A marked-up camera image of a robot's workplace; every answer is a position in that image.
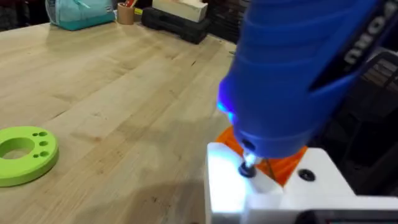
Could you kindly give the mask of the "white orange left gripper left finger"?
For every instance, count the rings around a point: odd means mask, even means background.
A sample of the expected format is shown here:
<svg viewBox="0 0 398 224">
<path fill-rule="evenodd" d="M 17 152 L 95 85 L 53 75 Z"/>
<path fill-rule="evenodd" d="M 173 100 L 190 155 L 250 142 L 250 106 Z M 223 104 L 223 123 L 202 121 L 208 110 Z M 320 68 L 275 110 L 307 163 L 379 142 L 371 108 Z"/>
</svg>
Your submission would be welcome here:
<svg viewBox="0 0 398 224">
<path fill-rule="evenodd" d="M 216 141 L 207 145 L 205 164 L 206 222 L 239 223 L 246 200 L 263 194 L 277 195 L 282 187 L 261 170 L 251 178 L 238 169 L 243 163 L 243 149 L 234 138 L 233 128 L 226 128 Z"/>
</svg>

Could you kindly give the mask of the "white orange left gripper right finger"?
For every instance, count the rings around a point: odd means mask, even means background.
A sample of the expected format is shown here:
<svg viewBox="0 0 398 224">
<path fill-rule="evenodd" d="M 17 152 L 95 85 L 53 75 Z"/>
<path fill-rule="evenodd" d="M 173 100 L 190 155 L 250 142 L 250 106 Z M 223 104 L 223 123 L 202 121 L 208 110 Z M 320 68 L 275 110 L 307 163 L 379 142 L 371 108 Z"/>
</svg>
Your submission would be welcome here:
<svg viewBox="0 0 398 224">
<path fill-rule="evenodd" d="M 351 189 L 329 155 L 321 148 L 304 147 L 293 156 L 271 159 L 275 181 L 284 193 L 299 196 L 353 196 Z M 315 180 L 299 176 L 300 170 L 309 170 Z"/>
</svg>

